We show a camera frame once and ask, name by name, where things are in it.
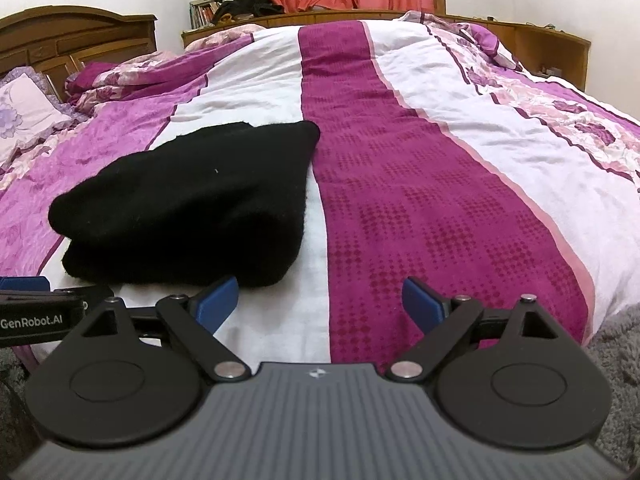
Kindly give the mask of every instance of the gray carpet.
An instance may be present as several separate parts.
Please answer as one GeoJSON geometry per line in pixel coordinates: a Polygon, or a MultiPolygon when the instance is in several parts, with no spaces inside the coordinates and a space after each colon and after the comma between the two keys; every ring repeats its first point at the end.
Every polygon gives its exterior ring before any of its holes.
{"type": "MultiPolygon", "coordinates": [[[[587,353],[606,375],[612,406],[597,446],[624,468],[640,463],[640,308],[614,316],[587,353]]],[[[24,372],[9,349],[0,349],[0,471],[11,471],[38,437],[19,400],[24,372]]]]}

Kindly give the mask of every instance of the headboard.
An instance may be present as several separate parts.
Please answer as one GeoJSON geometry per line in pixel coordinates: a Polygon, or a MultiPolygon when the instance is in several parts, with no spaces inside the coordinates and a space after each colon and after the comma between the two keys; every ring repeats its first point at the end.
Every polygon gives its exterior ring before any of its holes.
{"type": "Polygon", "coordinates": [[[0,19],[0,78],[30,65],[64,101],[65,79],[88,61],[123,62],[156,50],[156,17],[78,6],[34,7],[0,19]]]}

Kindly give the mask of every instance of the gray gripper base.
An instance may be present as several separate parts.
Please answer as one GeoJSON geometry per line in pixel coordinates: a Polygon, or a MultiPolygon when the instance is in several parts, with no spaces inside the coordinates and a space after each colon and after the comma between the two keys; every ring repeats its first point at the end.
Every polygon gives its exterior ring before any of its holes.
{"type": "Polygon", "coordinates": [[[618,480],[587,445],[494,449],[441,418],[413,384],[372,365],[263,364],[212,389],[183,425],[126,450],[44,444],[14,480],[618,480]]]}

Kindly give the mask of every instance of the black folded garment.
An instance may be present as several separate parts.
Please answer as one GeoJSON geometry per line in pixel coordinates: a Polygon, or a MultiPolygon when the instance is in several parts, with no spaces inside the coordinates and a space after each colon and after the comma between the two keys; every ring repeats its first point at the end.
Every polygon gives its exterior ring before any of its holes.
{"type": "Polygon", "coordinates": [[[302,241],[309,121],[202,128],[123,156],[57,197],[66,272],[94,283],[278,282],[302,241]]]}

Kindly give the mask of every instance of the stack of books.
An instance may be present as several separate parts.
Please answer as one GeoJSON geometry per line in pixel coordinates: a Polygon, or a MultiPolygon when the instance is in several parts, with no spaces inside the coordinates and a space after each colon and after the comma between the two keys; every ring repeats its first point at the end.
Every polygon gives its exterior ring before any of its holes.
{"type": "Polygon", "coordinates": [[[189,4],[191,28],[210,25],[222,0],[194,0],[189,4]]]}

